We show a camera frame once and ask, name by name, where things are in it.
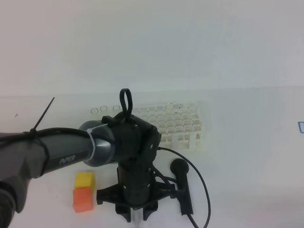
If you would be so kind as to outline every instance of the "wooden block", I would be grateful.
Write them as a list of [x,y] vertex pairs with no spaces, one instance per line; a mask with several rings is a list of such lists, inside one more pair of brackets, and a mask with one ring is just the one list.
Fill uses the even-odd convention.
[[74,188],[79,189],[79,188],[85,188],[85,187],[90,187],[91,191],[92,192],[94,191],[95,178],[94,178],[94,174],[92,172],[79,172],[76,175]]
[[76,213],[93,210],[93,195],[90,187],[73,190],[73,207]]

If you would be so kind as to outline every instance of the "white table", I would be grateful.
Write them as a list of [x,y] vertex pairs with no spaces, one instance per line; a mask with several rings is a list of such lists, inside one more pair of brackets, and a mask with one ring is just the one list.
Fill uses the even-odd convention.
[[[204,149],[187,157],[204,177],[211,200],[209,228],[304,227],[303,87],[205,90],[133,94],[135,104],[198,101],[204,127]],[[90,110],[117,104],[118,92],[108,95],[56,96],[39,129],[78,128],[91,118]],[[0,99],[2,132],[29,130],[50,96]],[[158,152],[154,165],[172,176],[175,156]],[[116,215],[114,205],[96,205],[76,214],[72,190],[78,171],[93,171],[96,188],[117,183],[115,164],[92,168],[78,163],[32,180],[24,210],[15,214],[11,228],[133,227]],[[194,170],[188,174],[194,219],[203,227],[206,196]],[[177,200],[159,201],[159,209],[142,227],[191,227],[181,216]]]

